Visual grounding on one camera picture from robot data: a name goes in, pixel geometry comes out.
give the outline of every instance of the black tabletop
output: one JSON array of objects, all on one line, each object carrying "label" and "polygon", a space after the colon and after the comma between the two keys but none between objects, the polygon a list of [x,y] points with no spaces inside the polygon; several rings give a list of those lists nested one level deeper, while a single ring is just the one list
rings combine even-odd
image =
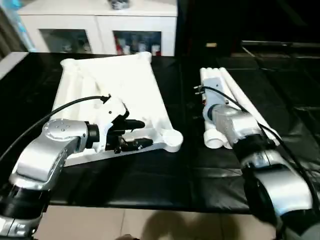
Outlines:
[{"label": "black tabletop", "polygon": [[[30,53],[0,80],[0,153],[52,109],[61,60],[100,57],[107,56]],[[227,68],[317,182],[320,59],[162,56],[153,57],[151,66],[171,123],[184,136],[180,151],[158,149],[65,167],[51,204],[248,213],[244,181],[233,152],[209,149],[203,142],[203,106],[193,90],[200,83],[202,67]],[[0,162],[0,182],[8,179],[17,156],[40,130]]]}]

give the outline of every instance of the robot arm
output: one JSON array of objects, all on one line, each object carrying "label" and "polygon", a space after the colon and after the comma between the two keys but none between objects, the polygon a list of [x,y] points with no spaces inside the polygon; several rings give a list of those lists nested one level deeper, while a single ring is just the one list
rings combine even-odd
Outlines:
[{"label": "robot arm", "polygon": [[22,151],[8,183],[0,189],[0,239],[32,238],[69,155],[86,148],[119,153],[153,144],[145,138],[132,142],[122,138],[125,130],[143,128],[145,124],[126,120],[129,112],[119,99],[110,97],[102,108],[102,121],[97,124],[50,120],[40,136]]},{"label": "robot arm", "polygon": [[275,151],[255,118],[226,104],[207,109],[203,114],[226,136],[240,162],[252,214],[277,228],[285,226],[285,240],[319,239],[320,216],[307,183]]}]

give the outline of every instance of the white foam tray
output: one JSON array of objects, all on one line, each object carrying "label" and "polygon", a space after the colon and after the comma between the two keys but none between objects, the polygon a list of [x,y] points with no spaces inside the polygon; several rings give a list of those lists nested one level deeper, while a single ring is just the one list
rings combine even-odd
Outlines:
[{"label": "white foam tray", "polygon": [[[135,138],[153,140],[152,146],[118,154],[113,150],[96,153],[93,149],[85,149],[82,153],[69,156],[65,166],[155,149],[164,149],[168,152],[177,152],[180,149],[183,136],[172,127],[150,63],[149,52],[61,61],[63,73],[53,109],[79,98],[110,94],[121,99],[126,105],[130,112],[127,119],[141,120],[145,123],[145,128],[133,132],[126,131],[123,135],[125,140],[130,141]],[[101,105],[100,100],[81,102],[55,114],[52,119],[89,121],[92,124]]]}]

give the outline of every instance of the tiled floor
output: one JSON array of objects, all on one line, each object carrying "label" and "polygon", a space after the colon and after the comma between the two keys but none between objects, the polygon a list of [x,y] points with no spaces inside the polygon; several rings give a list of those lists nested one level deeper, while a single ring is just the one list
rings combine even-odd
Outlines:
[{"label": "tiled floor", "polygon": [[39,240],[271,240],[273,227],[251,215],[50,206]]}]

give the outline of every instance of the white cabinet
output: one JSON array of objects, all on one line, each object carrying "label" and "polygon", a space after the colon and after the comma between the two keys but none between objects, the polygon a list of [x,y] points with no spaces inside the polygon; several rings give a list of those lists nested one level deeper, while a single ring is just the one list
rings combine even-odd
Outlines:
[{"label": "white cabinet", "polygon": [[153,55],[175,53],[176,0],[36,0],[18,11],[37,52]]}]

